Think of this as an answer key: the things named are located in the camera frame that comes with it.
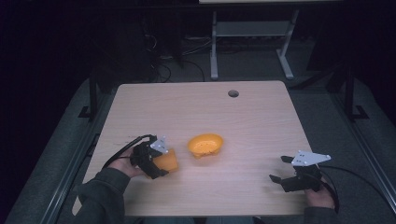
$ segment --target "light wood surface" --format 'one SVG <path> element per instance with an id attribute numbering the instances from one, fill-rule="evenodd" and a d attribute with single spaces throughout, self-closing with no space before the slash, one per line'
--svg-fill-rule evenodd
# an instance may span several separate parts
<path id="1" fill-rule="evenodd" d="M 228 91 L 239 91 L 232 98 Z M 284 83 L 207 82 L 119 87 L 84 183 L 137 136 L 166 135 L 179 170 L 133 178 L 124 193 L 128 216 L 265 216 L 304 211 L 304 194 L 285 193 L 268 175 L 294 176 L 280 156 L 311 148 Z M 191 138 L 217 133 L 216 156 L 195 159 Z M 80 208 L 77 200 L 73 212 Z"/>
<path id="2" fill-rule="evenodd" d="M 221 3 L 315 3 L 315 2 L 341 2 L 343 0 L 199 0 L 202 4 Z"/>

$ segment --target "wire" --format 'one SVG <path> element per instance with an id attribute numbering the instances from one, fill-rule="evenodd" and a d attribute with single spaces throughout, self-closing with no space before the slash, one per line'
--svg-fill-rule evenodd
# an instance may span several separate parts
<path id="1" fill-rule="evenodd" d="M 334 182 L 332 181 L 332 178 L 324 171 L 320 170 L 320 172 L 326 176 L 327 179 L 329 179 L 330 183 L 332 184 L 332 187 L 334 188 L 335 194 L 338 196 L 338 190 L 337 187 L 334 185 Z"/>
<path id="2" fill-rule="evenodd" d="M 356 177 L 358 177 L 360 180 L 364 181 L 366 184 L 368 184 L 370 187 L 372 187 L 377 193 L 378 195 L 382 198 L 382 200 L 384 200 L 384 202 L 387 204 L 388 208 L 390 209 L 390 211 L 392 212 L 393 216 L 396 217 L 396 215 L 393 213 L 393 208 L 390 206 L 390 204 L 388 203 L 387 198 L 384 196 L 384 194 L 374 186 L 374 184 L 372 184 L 370 181 L 368 181 L 367 179 L 365 179 L 363 176 L 356 174 L 353 171 L 350 171 L 348 169 L 345 168 L 341 168 L 341 167 L 336 167 L 336 166 L 329 166 L 329 165 L 319 165 L 319 168 L 329 168 L 329 169 L 334 169 L 334 170 L 340 170 L 340 171 L 344 171 L 347 172 L 349 174 L 352 174 Z"/>
<path id="3" fill-rule="evenodd" d="M 195 65 L 200 71 L 201 71 L 201 75 L 202 75 L 202 81 L 205 82 L 205 73 L 204 70 L 202 70 L 202 68 L 197 64 L 197 63 L 193 63 L 190 61 L 182 61 L 183 63 L 191 63 L 193 65 Z"/>
<path id="4" fill-rule="evenodd" d="M 164 65 L 164 64 L 158 64 L 159 66 L 162 66 L 162 67 L 164 67 L 166 70 L 168 70 L 168 72 L 169 72 L 169 75 L 168 75 L 168 77 L 165 79 L 165 81 L 162 81 L 162 83 L 165 83 L 165 82 L 167 82 L 167 81 L 169 81 L 169 79 L 171 78 L 171 76 L 172 76 L 172 71 L 171 71 L 171 69 L 168 67 L 168 66 L 166 66 L 166 65 Z"/>
<path id="5" fill-rule="evenodd" d="M 335 211 L 335 213 L 338 214 L 338 211 L 340 210 L 340 201 L 338 199 L 338 194 L 335 192 L 335 190 L 332 189 L 332 187 L 330 187 L 330 185 L 328 183 L 325 183 L 322 180 L 317 179 L 313 175 L 309 175 L 309 174 L 302 174 L 302 175 L 308 176 L 309 178 L 319 182 L 320 185 L 322 185 L 327 191 L 330 192 L 330 194 L 332 196 L 332 201 L 334 202 L 334 211 Z"/>
<path id="6" fill-rule="evenodd" d="M 381 191 L 379 191 L 379 189 L 378 189 L 376 186 L 374 186 L 374 184 L 372 184 L 371 182 L 369 182 L 369 181 L 368 181 L 367 179 L 365 179 L 363 176 L 358 175 L 358 174 L 354 173 L 353 171 L 350 171 L 350 170 L 348 170 L 348 169 L 341 168 L 341 167 L 335 167 L 335 166 L 329 166 L 329 165 L 320 165 L 319 167 L 344 171 L 344 172 L 350 173 L 350 174 L 352 174 L 352 175 L 358 177 L 360 180 L 362 180 L 362 181 L 364 181 L 366 184 L 370 185 L 370 186 L 381 196 L 381 198 L 387 202 L 387 199 L 386 199 L 385 196 L 381 193 Z"/>

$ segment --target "black cable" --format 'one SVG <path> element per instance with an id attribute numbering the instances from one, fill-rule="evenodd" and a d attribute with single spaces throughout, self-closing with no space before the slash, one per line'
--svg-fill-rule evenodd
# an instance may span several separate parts
<path id="1" fill-rule="evenodd" d="M 182 62 L 183 62 L 183 63 L 191 63 L 191 64 L 195 65 L 195 66 L 201 71 L 201 74 L 202 74 L 202 81 L 205 82 L 204 70 L 202 70 L 202 68 L 201 68 L 197 63 L 193 63 L 193 62 L 190 62 L 190 61 L 182 61 Z"/>
<path id="2" fill-rule="evenodd" d="M 337 190 L 337 187 L 334 185 L 334 182 L 332 181 L 332 178 L 331 178 L 326 172 L 324 172 L 324 171 L 322 171 L 322 170 L 320 170 L 320 172 L 321 172 L 323 175 L 326 176 L 326 179 L 330 180 L 330 183 L 332 184 L 332 188 L 334 189 L 334 192 L 335 192 L 335 194 L 336 194 L 337 197 L 338 197 L 338 190 Z"/>
<path id="3" fill-rule="evenodd" d="M 159 66 L 162 66 L 162 67 L 164 67 L 166 70 L 168 70 L 168 72 L 169 72 L 169 75 L 168 75 L 168 77 L 165 79 L 165 81 L 162 81 L 161 80 L 161 82 L 162 83 L 165 83 L 165 82 L 167 82 L 167 81 L 169 81 L 169 79 L 171 78 L 171 76 L 172 76 L 172 70 L 168 67 L 168 66 L 166 66 L 166 65 L 164 65 L 164 64 L 158 64 Z"/>
<path id="4" fill-rule="evenodd" d="M 152 135 L 150 135 L 150 134 L 146 134 L 146 135 L 137 137 L 134 141 L 128 143 L 125 147 L 123 147 L 120 151 L 118 151 L 118 152 L 117 152 L 116 154 L 114 154 L 110 159 L 108 159 L 108 161 L 105 163 L 105 165 L 103 166 L 103 168 L 106 168 L 111 162 L 113 162 L 114 160 L 117 160 L 117 159 L 120 157 L 120 155 L 121 155 L 124 151 L 128 150 L 128 148 L 130 148 L 130 147 L 132 147 L 133 145 L 135 145 L 136 143 L 140 142 L 143 138 L 151 137 L 151 136 L 152 136 Z"/>
<path id="5" fill-rule="evenodd" d="M 387 198 L 384 196 L 384 194 L 374 186 L 374 184 L 372 184 L 371 182 L 369 182 L 367 179 L 365 179 L 363 176 L 356 174 L 353 171 L 350 171 L 348 169 L 345 168 L 341 168 L 341 167 L 336 167 L 336 166 L 329 166 L 329 165 L 319 165 L 319 168 L 329 168 L 329 169 L 334 169 L 334 170 L 340 170 L 340 171 L 344 171 L 347 172 L 349 174 L 352 174 L 356 177 L 358 177 L 360 180 L 364 181 L 366 184 L 368 184 L 370 187 L 372 187 L 377 193 L 378 195 L 382 198 L 382 200 L 384 200 L 384 202 L 387 204 L 388 208 L 390 209 L 390 211 L 392 212 L 393 216 L 396 218 L 396 214 L 393 213 L 393 208 L 390 206 L 390 204 L 388 203 Z"/>
<path id="6" fill-rule="evenodd" d="M 381 191 L 379 191 L 379 189 L 376 188 L 376 187 L 374 186 L 374 184 L 372 184 L 371 182 L 369 182 L 368 180 L 366 180 L 363 176 L 358 175 L 358 174 L 354 173 L 353 171 L 350 171 L 350 170 L 348 170 L 348 169 L 341 168 L 341 167 L 335 167 L 335 166 L 329 166 L 329 165 L 320 165 L 319 167 L 344 171 L 344 172 L 350 173 L 350 174 L 352 174 L 352 175 L 358 177 L 360 180 L 362 180 L 362 181 L 364 181 L 366 184 L 370 185 L 370 186 L 381 196 L 381 198 L 382 198 L 383 200 L 385 200 L 385 202 L 387 202 L 387 199 L 386 199 L 385 196 L 381 193 Z"/>
<path id="7" fill-rule="evenodd" d="M 302 175 L 308 176 L 309 178 L 319 182 L 319 184 L 321 184 L 327 191 L 330 192 L 330 195 L 332 196 L 332 201 L 334 202 L 334 211 L 335 213 L 338 214 L 338 211 L 340 210 L 340 201 L 338 200 L 338 194 L 335 192 L 335 190 L 332 189 L 332 187 L 330 187 L 328 183 L 325 183 L 322 180 L 317 179 L 313 175 L 309 175 L 309 174 L 302 174 Z"/>

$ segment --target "sleeve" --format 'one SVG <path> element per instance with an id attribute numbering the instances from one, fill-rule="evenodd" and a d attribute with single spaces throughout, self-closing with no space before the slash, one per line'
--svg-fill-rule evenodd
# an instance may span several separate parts
<path id="1" fill-rule="evenodd" d="M 304 210 L 304 224 L 340 224 L 334 209 L 307 207 Z"/>
<path id="2" fill-rule="evenodd" d="M 123 223 L 123 193 L 130 177 L 123 172 L 105 168 L 88 183 L 78 188 L 81 208 L 73 223 Z"/>

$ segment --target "gray floor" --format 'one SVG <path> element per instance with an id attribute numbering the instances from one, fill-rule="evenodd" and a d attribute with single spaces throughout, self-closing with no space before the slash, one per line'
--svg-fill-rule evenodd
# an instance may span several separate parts
<path id="1" fill-rule="evenodd" d="M 305 71 L 313 41 L 293 41 L 288 52 L 294 80 L 286 80 L 276 57 L 278 41 L 262 41 L 256 45 L 241 44 L 241 50 L 233 54 L 219 54 L 219 80 L 282 80 L 287 86 L 293 86 L 315 73 Z M 197 63 L 210 80 L 208 51 L 186 55 L 184 60 Z M 163 64 L 172 71 L 169 81 L 194 82 L 202 81 L 200 70 L 191 63 L 179 67 L 173 60 L 163 60 Z M 160 67 L 164 77 L 167 70 Z M 332 155 L 326 165 L 346 168 L 365 177 L 376 185 L 375 176 L 357 141 L 354 130 L 360 130 L 367 145 L 374 151 L 375 157 L 387 174 L 393 186 L 396 184 L 396 130 L 375 103 L 375 100 L 363 84 L 356 83 L 355 103 L 362 105 L 370 119 L 358 120 L 351 124 L 340 109 L 339 101 L 343 93 L 329 94 L 325 91 L 326 78 L 303 91 L 290 91 L 297 114 L 303 124 L 304 131 L 312 150 L 317 153 Z M 82 83 L 75 97 L 65 110 L 58 128 L 40 158 L 37 167 L 16 202 L 7 223 L 38 223 L 48 214 L 47 207 L 53 195 L 59 193 L 61 180 L 67 165 L 76 150 L 88 150 L 92 139 L 100 133 L 106 120 L 106 114 L 114 97 L 111 94 L 99 93 L 99 114 L 93 122 L 79 119 L 78 113 L 84 105 L 89 104 L 88 81 Z M 74 185 L 81 183 L 88 167 L 90 157 L 83 160 Z M 343 223 L 395 223 L 392 215 L 381 197 L 366 183 L 346 172 L 323 168 L 334 180 L 340 197 L 339 217 Z M 73 218 L 71 208 L 77 195 L 71 190 L 64 199 L 57 223 L 69 223 Z M 302 223 L 301 216 L 293 217 L 262 217 L 265 223 Z"/>

